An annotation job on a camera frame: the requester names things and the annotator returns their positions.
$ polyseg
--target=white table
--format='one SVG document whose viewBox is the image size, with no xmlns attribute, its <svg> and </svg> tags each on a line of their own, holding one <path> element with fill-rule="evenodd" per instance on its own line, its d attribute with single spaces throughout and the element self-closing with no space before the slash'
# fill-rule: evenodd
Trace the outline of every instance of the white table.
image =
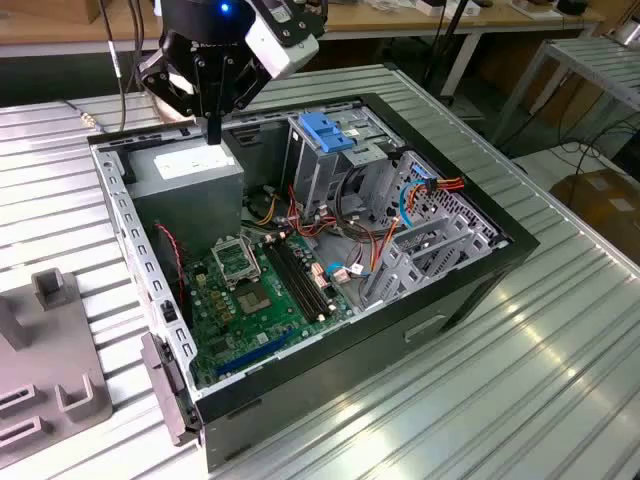
<svg viewBox="0 0 640 480">
<path fill-rule="evenodd" d="M 255 478 L 632 478 L 640 468 L 640 271 L 499 152 L 383 66 L 274 82 L 255 108 L 377 92 L 540 241 L 455 329 L 217 472 Z M 116 97 L 78 101 L 109 130 Z M 157 122 L 132 95 L 129 127 Z M 146 323 L 80 120 L 60 104 L 0 111 L 0 290 L 77 274 L 113 417 L 1 472 L 7 479 L 198 479 L 140 359 Z"/>
</svg>

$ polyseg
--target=yellow wire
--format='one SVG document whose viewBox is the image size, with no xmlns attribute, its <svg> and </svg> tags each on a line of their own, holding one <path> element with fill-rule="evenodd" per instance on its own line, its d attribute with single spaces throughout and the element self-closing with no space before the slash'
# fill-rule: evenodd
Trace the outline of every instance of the yellow wire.
<svg viewBox="0 0 640 480">
<path fill-rule="evenodd" d="M 271 219 L 273 218 L 273 213 L 276 210 L 276 197 L 274 195 L 273 199 L 271 200 L 271 207 L 269 207 L 269 211 L 267 212 L 267 216 L 264 217 L 262 220 L 256 222 L 256 225 L 266 225 L 267 223 L 269 223 L 271 221 Z"/>
</svg>

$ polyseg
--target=aluminum workbench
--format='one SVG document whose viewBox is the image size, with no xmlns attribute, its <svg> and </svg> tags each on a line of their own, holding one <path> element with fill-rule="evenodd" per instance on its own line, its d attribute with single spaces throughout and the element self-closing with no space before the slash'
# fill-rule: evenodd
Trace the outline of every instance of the aluminum workbench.
<svg viewBox="0 0 640 480">
<path fill-rule="evenodd" d="M 222 479 L 625 478 L 640 468 L 638 268 L 399 71 L 273 82 L 255 108 L 377 92 L 540 241 L 455 329 L 216 473 Z M 77 102 L 117 128 L 117 97 Z M 157 122 L 128 97 L 129 127 Z M 75 272 L 114 403 L 105 423 L 0 472 L 7 479 L 204 478 L 171 445 L 140 359 L 146 331 L 68 107 L 0 111 L 0 290 Z"/>
<path fill-rule="evenodd" d="M 531 108 L 535 113 L 543 108 L 549 98 L 567 78 L 569 71 L 600 87 L 610 98 L 609 104 L 599 113 L 605 121 L 617 102 L 633 110 L 640 110 L 640 51 L 623 47 L 614 40 L 600 38 L 574 38 L 566 40 L 545 40 L 538 48 L 529 66 L 511 92 L 509 100 L 500 112 L 497 127 L 491 137 L 496 144 L 503 137 L 506 128 L 529 86 L 547 60 L 558 61 L 560 66 L 536 99 Z"/>
</svg>

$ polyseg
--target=wooden table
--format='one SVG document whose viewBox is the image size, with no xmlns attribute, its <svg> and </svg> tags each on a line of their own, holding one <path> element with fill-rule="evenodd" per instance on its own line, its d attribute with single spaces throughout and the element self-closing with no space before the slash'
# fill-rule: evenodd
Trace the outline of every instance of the wooden table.
<svg viewBox="0 0 640 480">
<path fill-rule="evenodd" d="M 540 30 L 578 30 L 589 36 L 604 17 L 587 9 L 581 17 L 564 16 L 556 20 L 533 20 L 497 0 L 491 8 L 483 9 L 477 17 L 463 17 L 456 34 L 467 35 L 458 54 L 443 95 L 452 95 L 475 51 L 483 33 Z M 162 21 L 153 14 L 150 2 L 141 2 L 145 17 L 144 48 L 157 48 Z M 113 0 L 108 7 L 113 36 L 118 51 L 133 50 L 133 26 L 126 0 Z M 330 5 L 325 40 L 433 36 L 439 17 L 427 16 L 415 9 L 399 9 L 383 13 L 366 4 Z M 448 25 L 445 18 L 443 31 Z M 104 27 L 101 19 L 91 25 L 75 25 L 26 14 L 9 14 L 0 18 L 0 58 L 77 53 L 106 52 Z"/>
</svg>

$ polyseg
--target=black cable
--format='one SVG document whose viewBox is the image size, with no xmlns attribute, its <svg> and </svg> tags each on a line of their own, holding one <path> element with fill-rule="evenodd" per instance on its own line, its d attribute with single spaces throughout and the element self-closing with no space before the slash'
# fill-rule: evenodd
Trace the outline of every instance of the black cable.
<svg viewBox="0 0 640 480">
<path fill-rule="evenodd" d="M 138 23 L 140 24 L 140 42 L 138 43 L 138 63 L 142 60 L 142 50 L 144 49 L 144 17 L 142 16 L 142 8 L 140 8 L 140 0 L 134 0 L 134 5 L 136 7 L 136 13 L 138 15 Z M 140 72 L 138 71 L 138 66 L 136 65 L 136 79 L 138 81 L 138 87 L 141 87 L 140 82 Z"/>
<path fill-rule="evenodd" d="M 460 23 L 460 18 L 464 13 L 464 9 L 467 8 L 467 3 L 469 3 L 469 0 L 460 0 L 460 3 L 458 3 L 458 8 L 456 8 L 456 11 L 453 14 L 453 17 L 449 22 L 449 26 L 447 27 L 447 31 L 444 34 L 444 39 L 442 41 L 442 48 L 437 52 L 437 55 L 435 55 L 432 58 L 432 62 L 429 66 L 429 69 L 427 70 L 427 73 L 424 76 L 422 87 L 425 90 L 428 90 L 429 85 L 433 81 L 433 76 L 435 75 L 435 72 L 438 69 L 438 64 L 440 63 L 440 60 L 444 55 L 444 53 L 449 48 L 449 43 L 453 39 L 453 35 L 455 33 L 456 28 L 458 28 L 458 23 Z"/>
<path fill-rule="evenodd" d="M 538 114 L 542 112 L 542 110 L 544 110 L 547 107 L 547 105 L 549 105 L 551 100 L 553 100 L 556 94 L 560 91 L 560 88 L 562 87 L 562 85 L 564 85 L 565 80 L 567 80 L 571 75 L 573 75 L 573 73 L 570 73 L 568 74 L 568 76 L 565 76 L 564 79 L 560 81 L 560 83 L 555 88 L 555 90 L 551 93 L 551 95 L 549 95 L 549 98 L 547 98 L 547 100 L 540 106 L 540 108 L 535 112 L 533 112 L 533 114 L 530 115 L 529 118 L 527 118 L 527 120 L 515 132 L 513 132 L 509 137 L 507 137 L 501 144 L 496 145 L 496 148 L 501 149 L 502 147 L 506 147 L 511 140 L 513 140 L 518 135 L 520 135 L 524 131 L 524 129 L 527 128 L 531 124 L 531 122 L 533 122 L 533 120 L 538 116 Z"/>
<path fill-rule="evenodd" d="M 607 134 L 609 131 L 613 130 L 615 127 L 617 127 L 621 123 L 628 123 L 629 119 L 631 117 L 633 117 L 634 115 L 637 115 L 638 113 L 640 113 L 640 112 L 633 112 L 630 115 L 628 115 L 625 118 L 623 118 L 622 120 L 614 122 L 613 124 L 603 128 L 591 140 L 591 142 L 589 142 L 589 145 L 588 145 L 589 148 L 584 150 L 584 152 L 582 153 L 582 156 L 580 157 L 580 160 L 578 161 L 578 165 L 576 165 L 576 171 L 575 171 L 574 176 L 573 176 L 573 182 L 571 182 L 571 190 L 569 191 L 569 197 L 567 198 L 567 207 L 571 208 L 571 204 L 573 203 L 573 197 L 574 197 L 575 192 L 576 192 L 576 184 L 578 183 L 578 173 L 580 172 L 580 168 L 582 167 L 582 162 L 584 161 L 584 159 L 586 157 L 586 154 L 589 151 L 589 149 L 594 148 L 595 143 L 598 141 L 598 139 L 600 137 L 602 137 L 603 135 Z"/>
<path fill-rule="evenodd" d="M 320 15 L 326 24 L 329 18 L 329 0 L 320 0 Z"/>
<path fill-rule="evenodd" d="M 124 125 L 127 122 L 127 102 L 124 97 L 124 89 L 122 88 L 122 73 L 120 72 L 120 64 L 118 62 L 118 56 L 116 54 L 115 46 L 113 45 L 113 33 L 111 32 L 111 25 L 109 24 L 109 18 L 107 17 L 107 10 L 104 7 L 104 0 L 98 0 L 100 6 L 100 13 L 102 14 L 102 20 L 104 21 L 104 29 L 107 33 L 107 43 L 109 45 L 109 51 L 111 52 L 111 61 L 113 62 L 113 69 L 116 73 L 116 79 L 118 80 L 118 90 L 120 93 L 120 109 L 122 115 L 120 117 L 119 131 L 124 130 Z"/>
<path fill-rule="evenodd" d="M 142 9 L 140 7 L 140 0 L 127 0 L 129 4 L 129 11 L 131 12 L 131 18 L 133 21 L 133 35 L 134 35 L 134 51 L 132 59 L 131 74 L 129 75 L 129 81 L 127 82 L 126 93 L 131 91 L 133 86 L 133 80 L 135 79 L 138 89 L 142 89 L 140 82 L 140 72 L 138 71 L 138 65 L 142 59 L 142 48 L 144 46 L 144 17 L 142 16 Z"/>
<path fill-rule="evenodd" d="M 571 92 L 571 95 L 569 95 L 567 102 L 564 104 L 564 107 L 562 108 L 562 113 L 560 114 L 560 119 L 558 120 L 558 143 L 560 143 L 560 140 L 562 139 L 562 136 L 563 136 L 562 124 L 564 123 L 564 117 L 567 114 L 567 111 L 569 110 L 569 105 L 571 105 L 573 100 L 576 98 L 576 95 L 578 94 L 580 87 L 584 84 L 584 81 L 585 81 L 584 78 L 581 78 L 579 81 L 576 82 L 576 86 L 574 87 L 573 91 Z"/>
<path fill-rule="evenodd" d="M 576 120 L 576 121 L 574 122 L 574 124 L 571 126 L 571 128 L 570 128 L 569 130 L 567 130 L 566 132 L 564 132 L 564 134 L 562 134 L 562 136 L 560 136 L 560 127 L 561 127 L 561 125 L 558 125 L 558 143 L 559 143 L 559 144 L 560 144 L 560 143 L 564 143 L 564 142 L 563 142 L 563 140 L 564 140 L 565 138 L 567 138 L 567 137 L 569 136 L 569 134 L 570 134 L 571 132 L 573 132 L 573 131 L 576 129 L 576 127 L 580 124 L 580 122 L 582 122 L 582 120 L 584 120 L 584 119 L 585 119 L 585 117 L 586 117 L 587 115 L 589 115 L 589 113 L 591 112 L 591 110 L 593 110 L 593 107 L 595 107 L 595 106 L 596 106 L 596 104 L 598 103 L 598 101 L 602 98 L 602 95 L 604 95 L 604 92 L 600 92 L 600 95 L 598 95 L 598 96 L 596 97 L 596 99 L 593 101 L 593 103 L 591 103 L 591 105 L 589 105 L 589 108 L 587 108 L 587 109 L 584 111 L 584 113 L 583 113 L 582 115 L 580 115 L 580 117 L 578 118 L 578 120 Z"/>
<path fill-rule="evenodd" d="M 438 29 L 436 30 L 436 36 L 433 39 L 433 46 L 431 47 L 431 58 L 429 59 L 429 63 L 425 67 L 422 78 L 425 78 L 429 74 L 429 71 L 431 70 L 431 67 L 434 62 L 434 58 L 440 53 L 438 49 L 438 40 L 440 39 L 440 30 L 442 30 L 442 22 L 444 22 L 444 11 L 446 10 L 446 8 L 447 8 L 447 2 L 445 0 L 444 5 L 442 6 L 442 11 L 440 12 L 440 21 L 438 22 Z"/>
<path fill-rule="evenodd" d="M 131 22 L 133 23 L 133 65 L 131 67 L 131 73 L 129 74 L 127 88 L 125 89 L 125 92 L 129 93 L 129 91 L 131 91 L 131 86 L 133 85 L 133 79 L 136 76 L 136 65 L 138 64 L 138 45 L 140 42 L 140 28 L 138 26 L 138 15 L 136 14 L 136 10 L 133 6 L 133 0 L 127 0 L 127 5 L 129 7 L 129 13 L 131 14 Z"/>
</svg>

